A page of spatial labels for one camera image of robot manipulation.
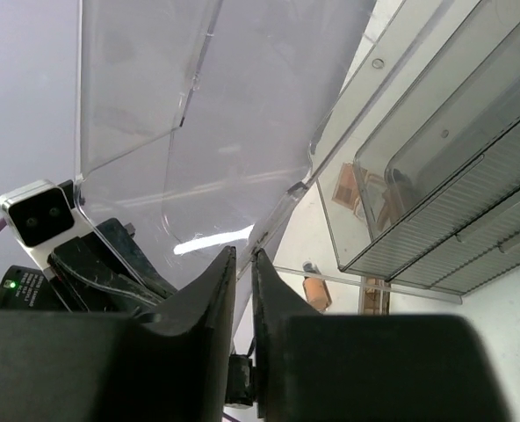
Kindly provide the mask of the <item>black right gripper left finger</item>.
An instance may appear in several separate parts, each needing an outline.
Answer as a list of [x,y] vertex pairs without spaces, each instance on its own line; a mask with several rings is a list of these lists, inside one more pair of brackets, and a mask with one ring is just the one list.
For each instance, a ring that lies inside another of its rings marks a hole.
[[146,316],[0,311],[0,421],[219,421],[235,249]]

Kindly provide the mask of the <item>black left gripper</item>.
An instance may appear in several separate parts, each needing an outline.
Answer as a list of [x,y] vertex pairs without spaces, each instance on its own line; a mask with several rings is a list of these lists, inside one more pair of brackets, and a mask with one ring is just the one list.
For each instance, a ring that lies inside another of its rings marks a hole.
[[9,267],[0,310],[146,312],[176,293],[134,241],[132,224],[110,218],[97,229],[54,248],[45,273]]

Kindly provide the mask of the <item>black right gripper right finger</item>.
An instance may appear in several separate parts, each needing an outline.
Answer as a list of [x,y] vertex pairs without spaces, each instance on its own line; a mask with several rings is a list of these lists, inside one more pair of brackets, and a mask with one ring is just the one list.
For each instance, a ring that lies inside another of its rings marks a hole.
[[322,315],[252,265],[257,412],[266,421],[520,421],[520,278],[461,310]]

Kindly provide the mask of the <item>long square-pan eyeshadow palette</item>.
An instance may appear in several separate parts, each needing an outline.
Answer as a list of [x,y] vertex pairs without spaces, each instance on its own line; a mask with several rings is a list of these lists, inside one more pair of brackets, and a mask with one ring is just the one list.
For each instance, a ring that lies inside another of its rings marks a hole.
[[389,314],[390,284],[374,278],[362,278],[358,297],[358,313],[365,316]]

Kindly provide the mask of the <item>smoked acrylic drawer organizer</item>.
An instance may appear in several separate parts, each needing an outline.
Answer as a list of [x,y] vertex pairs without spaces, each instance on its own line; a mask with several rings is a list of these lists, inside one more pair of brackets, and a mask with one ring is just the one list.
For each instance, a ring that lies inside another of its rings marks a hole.
[[380,1],[275,258],[358,311],[463,298],[520,266],[520,1]]

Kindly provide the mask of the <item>foundation bottle near organizer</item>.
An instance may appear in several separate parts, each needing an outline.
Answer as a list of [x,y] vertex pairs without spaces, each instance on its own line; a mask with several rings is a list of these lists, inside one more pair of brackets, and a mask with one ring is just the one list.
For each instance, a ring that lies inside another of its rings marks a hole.
[[332,304],[326,281],[321,277],[318,267],[310,261],[303,264],[304,277],[302,286],[306,301],[317,311],[324,313]]

